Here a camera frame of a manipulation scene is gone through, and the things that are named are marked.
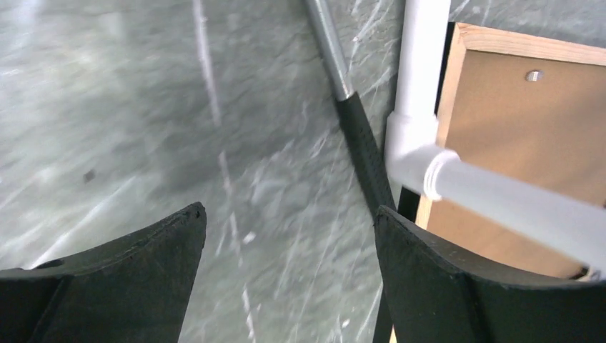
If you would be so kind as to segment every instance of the gray floor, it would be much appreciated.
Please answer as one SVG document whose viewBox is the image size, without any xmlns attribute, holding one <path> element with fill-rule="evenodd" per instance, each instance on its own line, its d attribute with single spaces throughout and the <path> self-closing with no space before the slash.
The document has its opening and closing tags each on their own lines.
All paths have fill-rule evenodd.
<svg viewBox="0 0 606 343">
<path fill-rule="evenodd" d="M 403 1 L 330 3 L 380 137 Z M 453 1 L 451 19 L 606 46 L 601 0 Z M 201 201 L 183 342 L 370 342 L 371 219 L 302 0 L 0 0 L 0 72 L 0 268 Z"/>
</svg>

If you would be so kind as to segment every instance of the pvc elbow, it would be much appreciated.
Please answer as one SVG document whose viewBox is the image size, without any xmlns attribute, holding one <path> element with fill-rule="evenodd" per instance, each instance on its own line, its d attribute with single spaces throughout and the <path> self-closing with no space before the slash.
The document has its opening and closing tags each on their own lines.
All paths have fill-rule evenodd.
<svg viewBox="0 0 606 343">
<path fill-rule="evenodd" d="M 442 166 L 459 155 L 435 145 L 437 119 L 433 114 L 401 116 L 391 113 L 385 132 L 387 175 L 402 186 L 437 201 L 436 181 Z"/>
</svg>

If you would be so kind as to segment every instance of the rod with black handle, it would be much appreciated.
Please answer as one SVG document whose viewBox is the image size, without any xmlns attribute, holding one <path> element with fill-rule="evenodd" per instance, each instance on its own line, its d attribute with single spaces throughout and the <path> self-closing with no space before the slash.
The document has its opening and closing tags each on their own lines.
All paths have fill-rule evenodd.
<svg viewBox="0 0 606 343">
<path fill-rule="evenodd" d="M 396 209 L 383 154 L 374 139 L 359 94 L 354 90 L 349 77 L 339 35 L 326 1 L 305 0 L 305 3 L 335 97 L 339 124 L 345 135 L 349 156 L 374 221 L 379 206 L 385 205 L 393 210 Z M 383 293 L 379 303 L 373 343 L 388 343 L 391 331 L 392 319 Z"/>
</svg>

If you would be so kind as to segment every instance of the white pipe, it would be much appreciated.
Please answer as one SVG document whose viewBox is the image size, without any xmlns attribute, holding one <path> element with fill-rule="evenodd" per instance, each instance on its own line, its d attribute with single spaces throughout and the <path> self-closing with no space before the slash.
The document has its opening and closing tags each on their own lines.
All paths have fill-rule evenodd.
<svg viewBox="0 0 606 343">
<path fill-rule="evenodd" d="M 445 199 L 548 247 L 606 270 L 606 211 L 458 159 L 435 175 Z"/>
<path fill-rule="evenodd" d="M 442 196 L 526 237 L 606 270 L 606 212 L 460 161 L 435 145 L 434 104 L 450 1 L 407 0 L 397 99 L 387 119 L 388 175 L 431 200 Z"/>
</svg>

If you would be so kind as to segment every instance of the wooden frame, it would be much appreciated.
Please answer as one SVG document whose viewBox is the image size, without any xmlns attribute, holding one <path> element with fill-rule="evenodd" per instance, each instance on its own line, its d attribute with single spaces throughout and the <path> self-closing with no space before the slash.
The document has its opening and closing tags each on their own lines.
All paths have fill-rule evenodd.
<svg viewBox="0 0 606 343">
<path fill-rule="evenodd" d="M 463 23 L 454 23 L 448 49 L 437 111 L 439 127 L 436 143 L 439 146 L 446 145 L 463 62 L 468 51 L 606 66 L 606 49 Z M 418 226 L 427 228 L 431 208 L 432 202 L 422 197 L 417 210 Z M 392 330 L 390 343 L 396 342 L 395 332 Z"/>
</svg>

